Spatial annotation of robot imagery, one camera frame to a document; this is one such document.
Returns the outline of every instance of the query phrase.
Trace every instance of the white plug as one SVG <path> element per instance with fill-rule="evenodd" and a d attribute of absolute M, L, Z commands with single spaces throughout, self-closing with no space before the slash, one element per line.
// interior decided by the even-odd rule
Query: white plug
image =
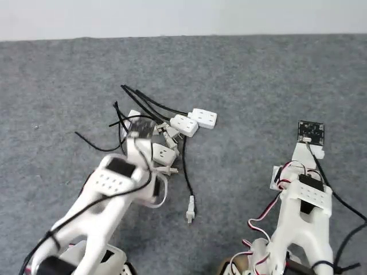
<path fill-rule="evenodd" d="M 161 144 L 153 143 L 153 160 L 161 165 L 171 166 L 176 159 L 176 152 Z"/>
<path fill-rule="evenodd" d="M 197 121 L 200 127 L 213 129 L 217 121 L 217 113 L 209 112 L 203 109 L 193 109 L 188 113 L 188 117 Z"/>
<path fill-rule="evenodd" d="M 171 127 L 171 126 L 167 126 L 166 127 L 166 131 L 167 131 L 167 133 L 168 133 L 168 135 L 171 137 L 171 138 L 175 138 L 176 136 L 178 136 L 179 135 L 179 132 L 175 129 L 175 128 L 173 128 L 173 127 Z"/>
<path fill-rule="evenodd" d="M 173 139 L 174 139 L 176 136 L 178 136 L 178 135 L 179 135 L 179 132 L 178 132 L 175 128 L 173 128 L 173 127 L 169 126 L 169 124 L 168 124 L 167 122 L 163 122 L 162 124 L 160 124 L 160 125 L 156 126 L 156 130 L 157 130 L 158 132 L 162 132 L 163 130 L 165 130 L 165 131 L 168 133 L 168 135 L 169 135 L 171 138 L 173 138 Z"/>
<path fill-rule="evenodd" d="M 188 224 L 191 225 L 194 218 L 195 218 L 195 198 L 194 196 L 190 196 L 189 207 L 186 212 L 186 219 L 188 219 Z"/>
<path fill-rule="evenodd" d="M 170 124 L 173 128 L 178 130 L 178 132 L 190 138 L 199 128 L 195 120 L 182 115 L 176 115 L 174 118 L 170 119 Z"/>
<path fill-rule="evenodd" d="M 179 155 L 179 151 L 177 149 L 177 143 L 174 142 L 174 140 L 170 137 L 170 135 L 167 132 L 163 132 L 163 137 L 166 140 L 166 144 L 168 147 L 176 152 L 176 155 Z"/>
<path fill-rule="evenodd" d="M 170 176 L 171 174 L 178 174 L 177 168 L 172 168 L 170 166 L 160 166 L 155 168 L 157 171 L 161 172 L 162 174 Z"/>

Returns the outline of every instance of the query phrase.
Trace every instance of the white connector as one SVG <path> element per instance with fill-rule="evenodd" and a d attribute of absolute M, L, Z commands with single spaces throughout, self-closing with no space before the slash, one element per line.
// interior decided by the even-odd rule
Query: white connector
<path fill-rule="evenodd" d="M 136 111 L 136 110 L 131 110 L 129 113 L 128 113 L 128 117 L 130 116 L 140 116 L 141 114 Z M 131 125 L 131 122 L 135 122 L 137 120 L 139 120 L 140 117 L 133 117 L 132 119 L 129 119 L 129 120 L 125 120 L 124 121 L 124 124 L 126 126 L 127 129 L 130 128 L 130 125 Z M 124 138 L 126 136 L 126 131 L 124 128 L 122 128 L 122 135 L 121 137 Z"/>
<path fill-rule="evenodd" d="M 175 138 L 176 136 L 179 135 L 179 131 L 177 131 L 175 128 L 171 127 L 171 126 L 167 126 L 166 127 L 166 131 L 168 133 L 168 135 L 171 137 L 171 138 Z"/>
<path fill-rule="evenodd" d="M 312 140 L 311 140 L 311 138 L 310 138 L 310 137 L 304 136 L 304 137 L 302 138 L 302 141 L 303 141 L 303 142 L 311 142 Z"/>
<path fill-rule="evenodd" d="M 153 143 L 153 160 L 161 165 L 171 166 L 176 159 L 176 152 L 161 144 Z"/>
<path fill-rule="evenodd" d="M 199 128 L 195 120 L 182 115 L 176 115 L 175 117 L 170 119 L 170 124 L 173 128 L 178 130 L 178 132 L 190 138 L 195 134 L 196 130 L 198 130 Z"/>
<path fill-rule="evenodd" d="M 166 144 L 168 145 L 168 147 L 170 149 L 172 149 L 173 151 L 176 152 L 176 155 L 179 155 L 179 151 L 177 149 L 177 143 L 174 142 L 174 140 L 172 139 L 172 137 L 170 137 L 170 135 L 167 132 L 163 132 L 163 137 L 166 140 Z"/>
<path fill-rule="evenodd" d="M 217 113 L 209 112 L 203 109 L 193 109 L 188 113 L 188 117 L 197 121 L 200 127 L 213 129 L 217 121 Z"/>
<path fill-rule="evenodd" d="M 160 124 L 160 125 L 158 125 L 158 126 L 156 126 L 155 128 L 154 128 L 157 132 L 162 132 L 163 130 L 165 130 L 167 133 L 168 133 L 168 135 L 171 137 L 171 138 L 175 138 L 176 136 L 178 136 L 179 135 L 179 132 L 175 129 L 175 128 L 173 128 L 173 127 L 171 127 L 167 122 L 163 122 L 162 124 Z"/>
<path fill-rule="evenodd" d="M 186 219 L 188 219 L 188 224 L 192 224 L 194 218 L 195 218 L 195 198 L 194 196 L 190 196 L 189 207 L 186 212 Z"/>
<path fill-rule="evenodd" d="M 178 174 L 177 168 L 172 168 L 170 166 L 160 166 L 155 168 L 157 171 L 161 172 L 162 174 L 170 176 L 171 174 Z"/>

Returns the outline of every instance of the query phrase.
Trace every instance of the black cable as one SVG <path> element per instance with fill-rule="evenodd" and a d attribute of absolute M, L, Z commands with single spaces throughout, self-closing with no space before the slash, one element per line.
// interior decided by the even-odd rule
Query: black cable
<path fill-rule="evenodd" d="M 108 199 L 112 199 L 114 197 L 119 197 L 119 196 L 123 196 L 123 195 L 127 195 L 127 194 L 130 194 L 130 193 L 134 193 L 134 192 L 137 192 L 143 188 L 145 188 L 151 181 L 151 170 L 150 170 L 150 166 L 149 166 L 149 162 L 148 160 L 146 159 L 145 155 L 143 154 L 143 152 L 139 149 L 138 146 L 136 146 L 136 142 L 134 140 L 134 144 L 135 144 L 135 147 L 136 149 L 139 151 L 139 154 L 143 157 L 144 161 L 145 161 L 145 164 L 147 166 L 147 169 L 149 171 L 149 178 L 147 180 L 147 182 L 143 185 L 141 185 L 140 187 L 137 187 L 137 188 L 134 188 L 134 189 L 131 189 L 131 190 L 128 190 L 128 191 L 125 191 L 125 192 L 120 192 L 120 193 L 117 193 L 117 194 L 114 194 L 114 195 L 110 195 L 110 196 L 106 196 L 106 197 L 103 197 L 103 198 L 100 198 L 90 204 L 88 204 L 85 208 L 81 209 L 80 211 L 78 211 L 76 214 L 74 214 L 73 216 L 71 216 L 70 218 L 68 218 L 66 221 L 64 221 L 63 223 L 61 223 L 60 225 L 58 225 L 54 230 L 52 231 L 48 231 L 46 233 L 46 235 L 38 242 L 38 244 L 31 250 L 30 253 L 28 253 L 28 255 L 25 257 L 24 259 L 24 262 L 22 264 L 22 267 L 19 271 L 19 274 L 18 275 L 23 275 L 24 274 L 24 271 L 27 267 L 27 264 L 29 263 L 30 259 L 32 258 L 33 254 L 37 251 L 37 249 L 48 239 L 50 238 L 50 236 L 54 236 L 55 233 L 57 233 L 58 231 L 60 231 L 64 226 L 66 226 L 67 224 L 69 224 L 70 222 L 72 222 L 74 219 L 76 219 L 77 217 L 79 217 L 80 215 L 82 215 L 82 213 L 86 212 L 89 208 L 93 207 L 94 205 L 100 203 L 100 202 L 103 202 L 103 201 L 106 201 Z"/>
<path fill-rule="evenodd" d="M 130 88 L 127 85 L 125 85 L 125 87 L 129 88 L 131 91 L 134 91 L 132 88 Z M 162 104 L 154 101 L 153 99 L 151 99 L 150 97 L 148 97 L 146 94 L 144 94 L 143 92 L 141 92 L 139 90 L 135 90 L 135 93 L 140 94 L 141 97 L 144 97 L 147 101 L 153 103 L 154 105 L 156 105 L 156 106 L 158 106 L 158 107 L 160 107 L 160 108 L 162 108 L 164 110 L 170 111 L 172 113 L 177 113 L 177 114 L 183 115 L 183 116 L 187 116 L 188 115 L 188 113 L 186 113 L 186 112 L 181 112 L 181 111 L 178 111 L 178 110 L 175 110 L 175 109 L 171 109 L 171 108 L 169 108 L 167 106 L 164 106 L 164 105 L 162 105 Z"/>
<path fill-rule="evenodd" d="M 134 116 L 128 116 L 127 118 L 123 119 L 123 121 L 128 120 L 128 119 L 133 119 L 133 118 L 135 118 L 135 117 L 145 117 L 146 119 L 154 120 L 154 118 L 153 118 L 153 117 L 151 117 L 151 116 L 146 116 L 146 115 L 134 115 Z M 113 126 L 115 126 L 115 125 L 117 125 L 117 124 L 119 124 L 119 123 L 120 123 L 120 120 L 119 120 L 119 121 L 116 121 L 116 122 L 114 122 L 114 123 L 111 123 L 111 124 L 109 125 L 109 127 L 113 127 Z"/>
<path fill-rule="evenodd" d="M 144 98 L 144 96 L 142 96 L 141 94 L 139 94 L 138 92 L 136 92 L 135 90 L 133 90 L 132 88 L 130 88 L 127 85 L 125 85 L 125 87 L 129 89 L 132 93 L 134 93 L 136 96 L 138 96 L 148 106 L 148 108 L 150 108 L 156 115 L 160 116 L 164 120 L 169 121 L 171 119 L 170 117 L 164 116 L 161 113 L 157 112 L 157 110 L 154 109 L 153 106 L 149 104 L 149 102 Z"/>
<path fill-rule="evenodd" d="M 127 133 L 128 129 L 127 129 L 126 125 L 124 124 L 122 118 L 121 118 L 122 112 L 120 111 L 119 104 L 117 103 L 117 101 L 115 101 L 115 104 L 113 106 L 116 109 L 117 117 L 119 118 L 122 127 L 125 129 L 125 131 Z"/>
<path fill-rule="evenodd" d="M 91 143 L 88 139 L 86 139 L 84 136 L 82 136 L 80 133 L 78 132 L 74 132 L 78 137 L 80 137 L 81 139 L 83 139 L 86 143 L 88 143 L 90 146 L 92 146 L 94 149 L 101 151 L 101 152 L 112 152 L 114 150 L 117 150 L 120 145 L 118 145 L 116 148 L 112 148 L 112 149 L 102 149 L 100 147 L 98 147 L 97 145 Z"/>
<path fill-rule="evenodd" d="M 361 266 L 361 264 L 358 262 L 356 264 L 346 266 L 345 268 L 340 268 L 339 266 L 335 266 L 332 262 L 329 262 L 329 261 L 318 261 L 318 262 L 313 264 L 311 269 L 314 269 L 318 265 L 328 265 L 328 266 L 330 266 L 331 268 L 333 268 L 334 274 L 342 274 L 343 272 L 346 272 L 348 270 L 352 270 L 354 268 L 359 268 Z"/>
<path fill-rule="evenodd" d="M 135 103 L 137 103 L 148 115 L 150 115 L 151 117 L 154 118 L 154 120 L 158 123 L 158 124 L 162 124 L 163 120 L 160 119 L 158 116 L 156 116 L 155 114 L 153 114 L 152 112 L 150 112 L 134 95 L 132 95 L 132 93 L 124 86 L 121 85 L 121 88 L 131 97 L 132 100 L 135 101 Z"/>
<path fill-rule="evenodd" d="M 183 174 L 185 176 L 186 184 L 188 185 L 190 195 L 193 196 L 194 191 L 193 191 L 193 188 L 190 184 L 189 177 L 188 177 L 188 172 L 186 170 L 186 162 L 185 162 L 186 140 L 187 140 L 187 136 L 184 136 L 183 137 L 183 146 L 182 146 L 182 166 L 183 166 Z"/>
<path fill-rule="evenodd" d="M 311 147 L 310 145 L 307 143 L 307 148 L 309 149 L 310 153 L 312 154 L 312 157 L 314 158 L 315 160 L 315 163 L 316 163 L 316 166 L 318 168 L 318 170 L 320 171 L 321 175 L 322 175 L 322 178 L 325 182 L 325 184 L 327 186 L 329 186 L 332 191 L 333 191 L 333 196 L 342 204 L 344 205 L 346 208 L 348 208 L 350 211 L 352 211 L 353 213 L 355 213 L 357 216 L 359 216 L 361 219 L 364 220 L 364 224 L 363 225 L 360 225 L 358 226 L 357 228 L 353 229 L 345 238 L 344 240 L 342 241 L 339 249 L 337 250 L 337 253 L 335 255 L 335 259 L 334 259 L 334 270 L 350 270 L 350 269 L 353 269 L 353 268 L 357 268 L 360 266 L 359 263 L 356 263 L 354 265 L 350 265 L 350 266 L 347 266 L 345 268 L 340 268 L 338 266 L 339 264 L 339 261 L 340 261 L 340 258 L 341 258 L 341 255 L 343 253 L 343 250 L 344 248 L 346 247 L 347 243 L 350 241 L 350 239 L 352 238 L 352 236 L 354 236 L 356 233 L 358 233 L 359 231 L 361 231 L 363 228 L 367 227 L 367 218 L 366 216 L 364 216 L 362 213 L 360 213 L 358 210 L 356 210 L 355 208 L 353 208 L 351 205 L 349 205 L 348 203 L 346 203 L 335 191 L 334 189 L 331 187 L 329 181 L 327 180 L 327 177 L 325 175 L 325 172 L 323 171 L 322 167 L 321 167 L 321 164 L 319 162 L 319 160 L 316 158 L 316 156 L 314 155 L 314 153 L 312 152 L 311 150 Z"/>

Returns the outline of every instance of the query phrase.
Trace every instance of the power plug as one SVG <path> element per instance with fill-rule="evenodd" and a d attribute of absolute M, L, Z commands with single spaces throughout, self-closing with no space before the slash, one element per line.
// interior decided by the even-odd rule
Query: power plug
<path fill-rule="evenodd" d="M 188 117 L 197 121 L 200 127 L 213 129 L 217 121 L 217 113 L 209 112 L 203 109 L 193 109 L 188 113 Z"/>
<path fill-rule="evenodd" d="M 174 118 L 170 119 L 170 124 L 181 134 L 192 137 L 199 126 L 197 122 L 187 116 L 176 115 Z"/>
<path fill-rule="evenodd" d="M 161 144 L 153 143 L 153 160 L 164 166 L 171 166 L 176 159 L 176 152 Z"/>
<path fill-rule="evenodd" d="M 179 155 L 179 151 L 177 149 L 177 143 L 174 142 L 173 138 L 170 137 L 170 135 L 167 132 L 163 132 L 163 137 L 166 140 L 166 144 L 168 145 L 168 147 L 172 150 L 175 151 L 176 155 Z"/>

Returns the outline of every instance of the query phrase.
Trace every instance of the white plastic part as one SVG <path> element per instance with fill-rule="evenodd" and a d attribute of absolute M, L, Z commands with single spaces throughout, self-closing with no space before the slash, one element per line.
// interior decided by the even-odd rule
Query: white plastic part
<path fill-rule="evenodd" d="M 178 174 L 177 168 L 172 168 L 170 166 L 160 166 L 155 168 L 157 171 L 161 172 L 162 174 L 170 176 L 171 174 Z"/>
<path fill-rule="evenodd" d="M 169 134 L 167 132 L 163 132 L 163 137 L 166 140 L 166 144 L 167 146 L 172 149 L 173 151 L 175 151 L 176 155 L 179 155 L 179 151 L 177 149 L 177 143 L 174 142 L 174 140 L 172 139 L 172 137 L 169 136 Z"/>
<path fill-rule="evenodd" d="M 130 110 L 130 112 L 128 113 L 128 117 L 130 117 L 130 116 L 139 116 L 139 115 L 141 115 L 141 113 L 139 113 L 136 110 Z M 137 120 L 139 120 L 139 118 L 140 117 L 133 117 L 132 119 L 125 120 L 124 124 L 125 124 L 126 128 L 129 129 L 130 125 L 131 125 L 131 122 L 137 121 Z M 126 131 L 125 131 L 124 128 L 122 128 L 121 137 L 124 138 L 125 136 L 126 136 Z"/>
<path fill-rule="evenodd" d="M 199 128 L 195 120 L 182 115 L 175 115 L 174 118 L 170 119 L 170 124 L 181 134 L 188 136 L 190 138 L 195 134 L 195 132 Z"/>
<path fill-rule="evenodd" d="M 278 226 L 267 245 L 271 274 L 283 274 L 284 259 L 292 243 L 304 249 L 310 265 L 321 260 L 333 262 L 333 251 L 329 244 L 332 191 L 327 186 L 324 188 L 325 192 L 321 192 L 294 180 L 282 191 Z M 310 214 L 300 212 L 301 200 L 316 206 Z M 318 265 L 315 271 L 316 274 L 333 274 L 333 269 L 328 265 Z"/>
<path fill-rule="evenodd" d="M 153 143 L 153 160 L 161 165 L 171 166 L 176 159 L 174 150 L 161 144 Z"/>
<path fill-rule="evenodd" d="M 186 219 L 188 219 L 188 224 L 191 224 L 194 218 L 195 218 L 195 198 L 194 196 L 190 196 L 189 207 L 186 212 Z"/>
<path fill-rule="evenodd" d="M 237 267 L 236 267 L 236 265 L 235 265 L 235 264 L 232 264 L 232 269 L 233 269 L 233 272 L 231 271 L 231 266 L 228 264 L 228 265 L 225 267 L 225 269 L 224 269 L 224 271 L 223 271 L 222 275 L 242 275 L 242 274 L 239 272 L 239 270 L 237 269 Z"/>
<path fill-rule="evenodd" d="M 104 195 L 112 194 L 113 192 L 122 193 L 130 191 L 145 184 L 146 180 L 148 180 L 149 173 L 141 167 L 137 167 L 133 171 L 131 178 L 107 170 L 106 165 L 111 158 L 122 158 L 127 161 L 123 155 L 107 155 L 86 182 L 83 192 L 81 192 L 76 202 L 66 215 L 52 226 L 52 230 Z M 65 250 L 75 238 L 87 236 L 85 253 L 73 275 L 94 274 L 106 252 L 107 242 L 110 240 L 112 233 L 120 223 L 131 202 L 134 199 L 150 201 L 151 197 L 149 196 L 152 195 L 154 189 L 155 175 L 156 172 L 152 172 L 152 180 L 147 187 L 134 193 L 117 196 L 101 202 L 86 210 L 81 216 L 55 233 L 54 236 L 61 245 L 61 251 Z M 58 251 L 54 241 L 48 238 L 34 254 L 31 265 L 32 275 L 37 274 L 39 264 L 52 255 L 58 255 Z"/>
<path fill-rule="evenodd" d="M 188 117 L 197 121 L 200 127 L 207 129 L 213 129 L 217 121 L 217 113 L 197 108 L 188 113 Z"/>
<path fill-rule="evenodd" d="M 163 199 L 160 203 L 151 203 L 151 202 L 148 202 L 147 200 L 142 200 L 141 201 L 141 204 L 142 205 L 145 205 L 149 208 L 153 208 L 153 209 L 157 209 L 157 208 L 160 208 L 164 202 L 166 201 L 166 198 L 167 198 L 167 194 L 168 194 L 168 179 L 163 176 L 161 173 L 157 173 L 157 178 L 161 179 L 163 181 L 163 184 L 165 186 L 165 193 L 163 195 Z"/>
<path fill-rule="evenodd" d="M 155 129 L 157 129 L 158 132 L 162 132 L 162 130 L 165 130 L 172 139 L 174 139 L 179 134 L 179 132 L 175 128 L 169 126 L 167 122 L 163 122 L 162 124 L 156 126 Z"/>
<path fill-rule="evenodd" d="M 311 144 L 310 148 L 317 159 L 323 159 L 323 157 L 325 156 L 325 152 L 323 151 L 322 146 Z M 307 168 L 316 168 L 315 160 L 305 143 L 296 143 L 292 160 L 298 160 L 299 162 L 303 163 L 303 165 L 305 165 Z"/>
<path fill-rule="evenodd" d="M 252 242 L 251 251 L 253 252 L 253 254 L 248 256 L 249 271 L 252 272 L 256 263 L 266 257 L 266 255 L 268 254 L 268 252 L 266 251 L 267 244 L 268 240 L 264 238 L 258 238 Z M 259 274 L 270 274 L 267 264 L 268 261 L 269 259 L 265 263 L 256 266 L 256 270 L 259 272 Z"/>
<path fill-rule="evenodd" d="M 74 266 L 78 266 L 80 261 L 83 259 L 86 247 L 87 242 L 80 241 L 76 245 L 69 247 L 65 252 L 63 252 L 63 254 L 60 255 L 60 258 Z M 112 245 L 107 245 L 106 250 L 111 251 L 113 254 L 108 258 L 108 260 L 98 264 L 93 275 L 120 275 L 124 274 L 122 273 L 123 270 L 130 271 L 129 268 L 126 269 L 127 265 L 124 265 L 124 263 L 127 261 L 124 251 Z"/>
<path fill-rule="evenodd" d="M 166 131 L 167 131 L 167 133 L 168 133 L 168 135 L 171 137 L 171 138 L 175 138 L 176 136 L 178 136 L 178 134 L 179 134 L 179 132 L 175 129 L 175 128 L 173 128 L 173 127 L 171 127 L 171 126 L 167 126 L 166 127 Z"/>
<path fill-rule="evenodd" d="M 281 166 L 273 166 L 273 173 L 272 173 L 271 181 L 270 181 L 270 189 L 280 191 L 280 189 L 276 185 L 277 183 L 274 182 L 274 179 L 276 175 L 278 174 L 278 171 L 280 168 Z M 304 173 L 304 168 L 300 166 L 299 163 L 295 163 L 294 166 L 293 165 L 288 166 L 286 169 L 284 169 L 284 171 L 282 171 L 280 175 L 281 177 L 280 179 L 288 179 L 292 182 L 293 180 L 298 179 L 299 174 L 303 174 L 303 173 Z"/>
<path fill-rule="evenodd" d="M 127 138 L 126 141 L 127 155 L 129 161 L 133 162 L 137 166 L 146 167 L 146 160 L 149 163 L 152 161 L 152 145 L 150 139 L 134 139 Z"/>

